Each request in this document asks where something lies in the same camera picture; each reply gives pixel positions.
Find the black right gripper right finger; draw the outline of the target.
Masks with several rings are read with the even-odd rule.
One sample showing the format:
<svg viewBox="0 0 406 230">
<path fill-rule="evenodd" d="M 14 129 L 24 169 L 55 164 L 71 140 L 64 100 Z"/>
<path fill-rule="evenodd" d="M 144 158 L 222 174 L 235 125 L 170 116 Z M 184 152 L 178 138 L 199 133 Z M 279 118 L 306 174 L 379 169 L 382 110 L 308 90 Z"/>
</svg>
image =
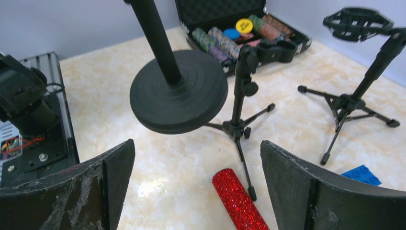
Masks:
<svg viewBox="0 0 406 230">
<path fill-rule="evenodd" d="M 260 156 L 281 230 L 403 230 L 404 191 L 358 182 L 262 141 Z"/>
</svg>

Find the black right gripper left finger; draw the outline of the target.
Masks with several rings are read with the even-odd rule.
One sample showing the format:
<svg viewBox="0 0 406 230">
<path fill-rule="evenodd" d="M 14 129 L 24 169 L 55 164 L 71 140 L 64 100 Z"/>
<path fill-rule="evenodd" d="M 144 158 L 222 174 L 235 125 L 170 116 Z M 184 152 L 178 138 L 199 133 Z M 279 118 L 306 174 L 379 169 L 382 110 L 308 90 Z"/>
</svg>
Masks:
<svg viewBox="0 0 406 230">
<path fill-rule="evenodd" d="M 134 161 L 129 139 L 52 175 L 2 188 L 1 229 L 117 229 Z"/>
</svg>

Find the black round-base mic stand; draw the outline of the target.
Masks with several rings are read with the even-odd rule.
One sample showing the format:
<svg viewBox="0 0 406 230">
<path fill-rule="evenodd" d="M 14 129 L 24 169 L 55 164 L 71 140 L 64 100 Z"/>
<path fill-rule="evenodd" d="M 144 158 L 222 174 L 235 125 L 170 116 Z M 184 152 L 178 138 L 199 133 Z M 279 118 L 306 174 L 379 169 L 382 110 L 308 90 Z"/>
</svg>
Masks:
<svg viewBox="0 0 406 230">
<path fill-rule="evenodd" d="M 129 92 L 137 120 L 160 134 L 183 134 L 209 123 L 222 109 L 228 83 L 220 64 L 197 50 L 171 49 L 152 0 L 129 0 L 154 59 L 135 76 Z"/>
</svg>

